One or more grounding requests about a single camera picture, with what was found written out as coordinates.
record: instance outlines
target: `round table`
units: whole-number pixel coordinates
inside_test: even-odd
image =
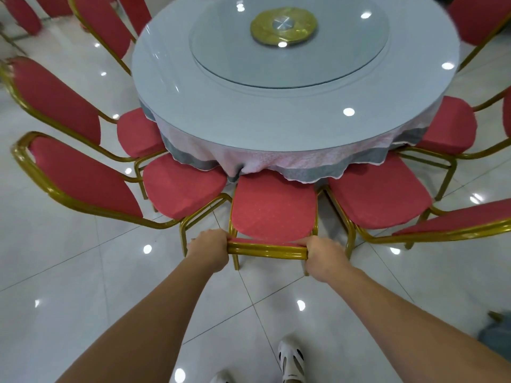
[[[312,13],[316,30],[260,44],[251,22],[281,7]],[[299,25],[286,13],[277,35]],[[177,161],[312,183],[420,141],[459,44],[433,0],[175,0],[140,35],[132,74]]]

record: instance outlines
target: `foot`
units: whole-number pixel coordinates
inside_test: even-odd
[[[283,383],[305,383],[303,353],[291,339],[282,340],[278,344],[278,362],[283,374]]]
[[[232,380],[227,372],[221,371],[209,383],[234,383],[234,380]]]

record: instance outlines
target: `tiled floor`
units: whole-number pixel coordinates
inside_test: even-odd
[[[30,56],[109,115],[138,106],[131,78],[74,19],[20,41]],[[511,85],[511,35],[486,48],[459,74],[449,93],[475,104]],[[477,115],[478,150],[504,138],[500,105]],[[177,227],[152,230],[74,212],[49,199],[18,168],[9,146],[29,130],[43,131],[112,164],[36,121],[0,90],[0,381],[51,382],[109,325],[153,289],[182,258]],[[102,145],[123,154],[115,129],[102,123]],[[410,163],[431,190],[444,172]],[[148,218],[164,218],[135,195]],[[511,197],[511,149],[461,162],[439,207]],[[320,203],[320,234],[345,240],[328,204]],[[197,224],[227,224],[228,208]],[[149,253],[143,248],[151,246]],[[469,242],[403,247],[362,244],[353,263],[423,309],[474,335],[488,309],[511,308],[511,234]],[[297,301],[304,303],[300,310]],[[208,382],[227,368],[238,383],[278,382],[278,341],[295,336],[310,382],[399,381],[374,340],[324,284],[303,277],[301,264],[243,258],[208,283],[192,317],[176,368],[186,381]]]

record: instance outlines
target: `person's right arm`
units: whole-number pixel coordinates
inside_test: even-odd
[[[340,244],[302,239],[311,276],[348,304],[405,383],[511,381],[511,363],[353,267]]]

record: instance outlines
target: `white tabletop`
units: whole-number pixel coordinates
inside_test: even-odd
[[[386,14],[389,34],[367,65],[310,87],[244,86],[204,69],[190,50],[192,28],[219,1],[172,2],[148,24],[132,58],[137,92],[151,111],[177,129],[215,144],[297,152],[363,141],[430,107],[447,89],[458,65],[456,29],[435,1],[372,0]],[[232,8],[238,1],[231,0]],[[327,1],[315,4],[328,5]],[[326,29],[319,19],[318,27]],[[328,48],[323,51],[327,56]]]

